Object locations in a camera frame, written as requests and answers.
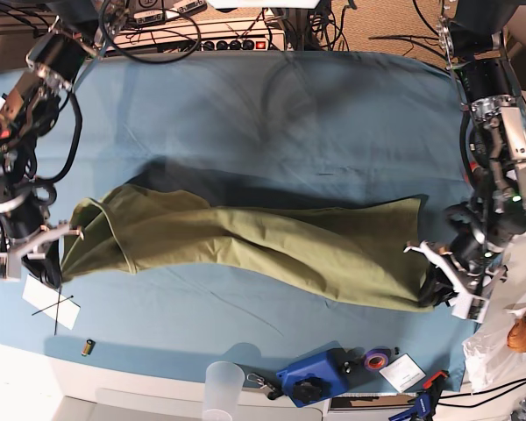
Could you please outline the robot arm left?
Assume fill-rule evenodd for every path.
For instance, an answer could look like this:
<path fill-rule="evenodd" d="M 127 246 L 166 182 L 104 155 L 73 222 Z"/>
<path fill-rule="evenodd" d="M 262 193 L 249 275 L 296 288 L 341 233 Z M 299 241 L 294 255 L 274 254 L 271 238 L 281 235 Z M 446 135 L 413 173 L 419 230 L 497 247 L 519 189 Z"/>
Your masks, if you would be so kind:
<path fill-rule="evenodd" d="M 526 116 L 505 47 L 504 29 L 522 1 L 458 1 L 449 16 L 441 3 L 433 27 L 458 88 L 459 151 L 472 197 L 445 209 L 457 233 L 447 246 L 423 242 L 429 261 L 421 307 L 463 303 L 466 317 L 487 307 L 502 254 L 526 234 Z"/>

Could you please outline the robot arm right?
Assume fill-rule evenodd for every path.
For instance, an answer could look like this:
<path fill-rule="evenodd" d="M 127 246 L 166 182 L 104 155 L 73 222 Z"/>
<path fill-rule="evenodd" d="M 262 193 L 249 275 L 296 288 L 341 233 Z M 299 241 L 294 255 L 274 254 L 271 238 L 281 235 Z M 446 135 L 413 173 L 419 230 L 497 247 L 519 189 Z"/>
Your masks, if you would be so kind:
<path fill-rule="evenodd" d="M 47 1 L 45 6 L 56 19 L 26 55 L 27 70 L 0 103 L 0 281 L 17 282 L 27 271 L 58 290 L 60 239 L 80 236 L 82 230 L 68 222 L 50 224 L 49 208 L 80 142 L 75 83 L 85 60 L 98 55 L 98 7 L 94 1 Z M 63 99 L 75 117 L 68 157 L 56 175 L 40 177 L 37 142 L 55 127 Z"/>

